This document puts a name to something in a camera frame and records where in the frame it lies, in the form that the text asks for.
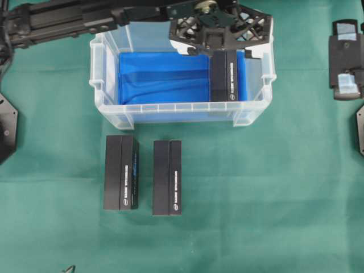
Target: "black plastic part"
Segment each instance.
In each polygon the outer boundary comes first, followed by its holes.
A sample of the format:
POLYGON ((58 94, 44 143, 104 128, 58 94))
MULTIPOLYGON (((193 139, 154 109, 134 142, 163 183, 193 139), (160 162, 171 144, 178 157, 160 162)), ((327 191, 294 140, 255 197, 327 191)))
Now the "black plastic part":
POLYGON ((154 142, 153 215, 181 214, 181 142, 154 142))
POLYGON ((173 140, 169 143, 169 215, 182 214, 182 143, 173 140))
POLYGON ((364 106, 357 112, 360 153, 364 156, 364 106))
POLYGON ((337 35, 339 23, 354 24, 357 30, 356 20, 340 20, 333 23, 335 35, 329 39, 330 87, 334 89, 335 100, 356 100, 364 96, 364 35, 356 33, 356 40, 339 40, 337 35), (354 76, 358 86, 357 93, 340 92, 338 75, 343 73, 354 76))
POLYGON ((104 209, 138 207, 138 153, 132 136, 106 137, 104 209))
POLYGON ((173 20, 169 39, 195 47, 199 53, 210 56, 216 50, 244 49, 269 43, 271 15, 241 6, 237 1, 219 7, 218 12, 197 13, 193 21, 192 15, 173 20))
POLYGON ((210 59, 210 101, 226 101, 226 53, 215 51, 210 59))
POLYGON ((0 94, 0 164, 16 150, 18 111, 0 94))
POLYGON ((153 215, 169 215, 169 141, 154 141, 153 215))
POLYGON ((238 101, 237 51, 215 51, 210 60, 210 101, 238 101))

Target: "printed label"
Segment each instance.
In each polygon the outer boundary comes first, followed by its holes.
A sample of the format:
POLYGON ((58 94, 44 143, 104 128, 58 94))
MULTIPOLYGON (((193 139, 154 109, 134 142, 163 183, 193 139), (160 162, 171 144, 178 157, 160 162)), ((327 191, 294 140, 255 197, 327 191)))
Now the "printed label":
POLYGON ((178 210, 178 171, 175 171, 175 203, 173 209, 178 210))
POLYGON ((234 83, 234 63, 230 63, 230 92, 231 94, 234 94, 234 87, 235 87, 235 83, 234 83))
POLYGON ((127 191, 128 191, 128 174, 129 174, 129 166, 125 165, 125 184, 124 184, 124 199, 126 199, 126 206, 127 206, 127 191))

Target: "black device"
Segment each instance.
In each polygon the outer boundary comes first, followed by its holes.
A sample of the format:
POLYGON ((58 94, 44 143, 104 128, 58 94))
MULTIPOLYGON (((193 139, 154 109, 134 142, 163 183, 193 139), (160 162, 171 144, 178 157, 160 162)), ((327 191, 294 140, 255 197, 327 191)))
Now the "black device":
POLYGON ((153 215, 180 215, 181 141, 154 141, 153 215))
POLYGON ((237 51, 215 51, 210 60, 210 101, 238 101, 237 51))
POLYGON ((106 137, 104 209, 138 207, 139 144, 131 135, 106 137))
POLYGON ((335 100, 364 98, 364 35, 358 32, 356 20, 333 22, 329 73, 335 100))

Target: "white tape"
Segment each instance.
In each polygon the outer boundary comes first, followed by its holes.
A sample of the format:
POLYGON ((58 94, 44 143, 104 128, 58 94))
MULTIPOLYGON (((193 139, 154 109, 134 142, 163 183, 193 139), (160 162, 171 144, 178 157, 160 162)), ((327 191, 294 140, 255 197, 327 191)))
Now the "white tape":
POLYGON ((340 94, 357 94, 359 93, 358 85, 355 83, 354 75, 339 74, 339 92, 340 94))
POLYGON ((337 24, 338 40, 357 40, 357 32, 353 24, 337 24))

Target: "screw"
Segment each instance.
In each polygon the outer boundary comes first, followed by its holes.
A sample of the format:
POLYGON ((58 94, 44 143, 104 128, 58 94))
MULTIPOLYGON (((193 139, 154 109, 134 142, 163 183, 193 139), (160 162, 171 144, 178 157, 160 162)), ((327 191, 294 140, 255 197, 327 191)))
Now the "screw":
POLYGON ((107 30, 109 30, 109 27, 108 27, 108 26, 101 26, 100 28, 101 28, 101 30, 103 30, 103 31, 107 31, 107 30))

